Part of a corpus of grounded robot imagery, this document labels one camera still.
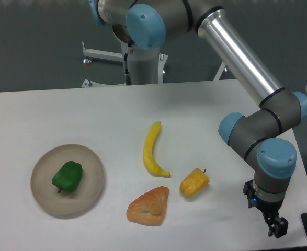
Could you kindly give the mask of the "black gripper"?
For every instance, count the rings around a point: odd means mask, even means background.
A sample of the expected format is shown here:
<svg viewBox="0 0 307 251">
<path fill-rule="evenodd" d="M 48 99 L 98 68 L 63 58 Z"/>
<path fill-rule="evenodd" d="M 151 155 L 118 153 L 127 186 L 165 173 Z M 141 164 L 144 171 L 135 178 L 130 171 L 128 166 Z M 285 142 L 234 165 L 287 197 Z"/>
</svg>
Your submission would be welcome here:
<svg viewBox="0 0 307 251">
<path fill-rule="evenodd" d="M 247 197 L 248 207 L 256 207 L 262 212 L 265 223 L 268 225 L 268 236 L 281 238 L 287 233 L 288 221 L 279 216 L 279 209 L 284 200 L 284 192 L 268 193 L 260 189 L 250 180 L 244 184 L 243 194 Z"/>
</svg>

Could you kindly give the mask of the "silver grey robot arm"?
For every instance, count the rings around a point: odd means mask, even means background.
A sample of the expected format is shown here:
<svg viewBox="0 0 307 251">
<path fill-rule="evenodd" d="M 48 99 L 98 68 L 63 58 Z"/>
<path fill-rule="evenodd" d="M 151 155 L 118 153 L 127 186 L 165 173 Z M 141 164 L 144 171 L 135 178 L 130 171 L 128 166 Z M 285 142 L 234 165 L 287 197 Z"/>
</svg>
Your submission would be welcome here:
<svg viewBox="0 0 307 251">
<path fill-rule="evenodd" d="M 127 47 L 122 62 L 127 85 L 156 84 L 158 54 L 168 40 L 187 32 L 208 41 L 259 110 L 226 116 L 219 135 L 255 172 L 243 193 L 262 212 L 269 236 L 287 233 L 279 216 L 297 162 L 295 147 L 280 135 L 307 119 L 307 96 L 289 92 L 263 66 L 227 20 L 216 1 L 89 1 L 95 24 L 112 25 Z"/>
</svg>

